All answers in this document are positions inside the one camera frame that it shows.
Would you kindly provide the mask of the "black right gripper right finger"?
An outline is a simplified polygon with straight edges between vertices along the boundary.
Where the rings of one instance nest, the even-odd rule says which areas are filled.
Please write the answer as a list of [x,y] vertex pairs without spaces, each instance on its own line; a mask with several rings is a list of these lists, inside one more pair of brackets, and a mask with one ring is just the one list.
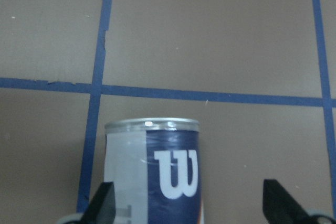
[[335,223],[328,215],[308,213],[275,179],[264,179],[262,203],[270,224]]

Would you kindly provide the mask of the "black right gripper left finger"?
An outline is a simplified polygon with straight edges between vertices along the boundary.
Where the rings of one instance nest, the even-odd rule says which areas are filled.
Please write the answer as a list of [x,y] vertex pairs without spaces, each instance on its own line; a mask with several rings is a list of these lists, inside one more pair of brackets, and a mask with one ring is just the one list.
[[82,214],[71,214],[59,219],[59,223],[110,223],[116,218],[116,200],[113,182],[100,184],[88,208]]

